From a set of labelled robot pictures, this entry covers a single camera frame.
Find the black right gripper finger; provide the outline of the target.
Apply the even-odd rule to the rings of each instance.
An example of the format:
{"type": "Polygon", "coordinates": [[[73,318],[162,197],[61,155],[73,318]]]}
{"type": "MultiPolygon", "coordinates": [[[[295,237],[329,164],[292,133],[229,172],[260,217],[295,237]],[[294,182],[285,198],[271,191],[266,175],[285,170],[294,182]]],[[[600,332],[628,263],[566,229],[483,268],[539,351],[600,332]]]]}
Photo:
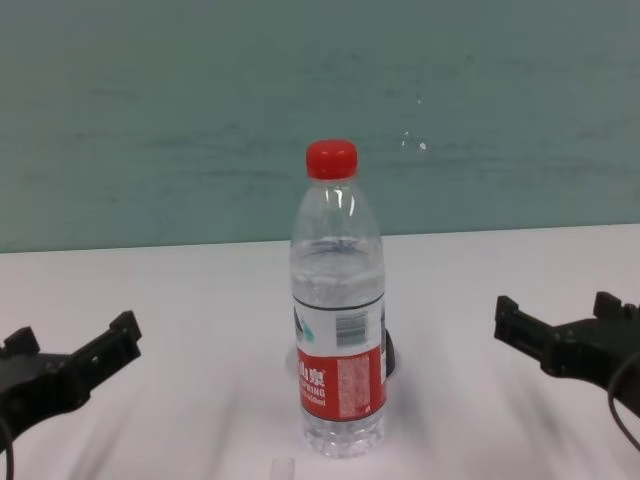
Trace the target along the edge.
{"type": "Polygon", "coordinates": [[[623,303],[621,299],[609,292],[596,293],[593,314],[598,320],[639,320],[639,306],[623,303]]]}
{"type": "Polygon", "coordinates": [[[541,368],[552,368],[553,327],[522,312],[506,295],[497,298],[494,338],[538,361],[541,368]]]}

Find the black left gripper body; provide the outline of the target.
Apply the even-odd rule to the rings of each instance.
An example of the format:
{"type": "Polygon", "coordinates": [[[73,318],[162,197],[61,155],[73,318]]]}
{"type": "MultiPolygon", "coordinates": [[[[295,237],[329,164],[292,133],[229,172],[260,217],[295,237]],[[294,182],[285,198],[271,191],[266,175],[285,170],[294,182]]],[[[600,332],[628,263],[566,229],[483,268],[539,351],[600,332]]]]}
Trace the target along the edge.
{"type": "Polygon", "coordinates": [[[91,398],[81,370],[97,353],[88,344],[71,354],[1,348],[1,434],[7,445],[35,425],[73,412],[91,398]]]}

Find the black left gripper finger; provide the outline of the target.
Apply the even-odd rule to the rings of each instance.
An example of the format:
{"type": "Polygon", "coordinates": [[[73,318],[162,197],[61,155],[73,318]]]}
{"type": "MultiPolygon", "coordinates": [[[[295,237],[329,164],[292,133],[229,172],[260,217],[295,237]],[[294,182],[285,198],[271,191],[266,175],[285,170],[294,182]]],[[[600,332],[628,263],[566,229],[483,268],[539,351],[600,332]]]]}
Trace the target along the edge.
{"type": "Polygon", "coordinates": [[[32,356],[40,352],[39,343],[31,327],[22,327],[3,341],[1,357],[32,356]]]}
{"type": "Polygon", "coordinates": [[[78,350],[78,374],[91,392],[137,359],[142,334],[133,311],[124,311],[108,330],[78,350]]]}

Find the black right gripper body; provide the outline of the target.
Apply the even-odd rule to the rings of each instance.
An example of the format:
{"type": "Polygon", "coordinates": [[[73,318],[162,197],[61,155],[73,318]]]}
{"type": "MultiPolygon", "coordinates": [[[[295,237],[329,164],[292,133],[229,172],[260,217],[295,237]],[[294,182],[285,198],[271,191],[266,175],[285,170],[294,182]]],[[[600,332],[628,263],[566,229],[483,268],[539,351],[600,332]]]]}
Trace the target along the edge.
{"type": "Polygon", "coordinates": [[[607,390],[619,369],[638,352],[637,319],[585,319],[550,329],[543,371],[607,390]]]}

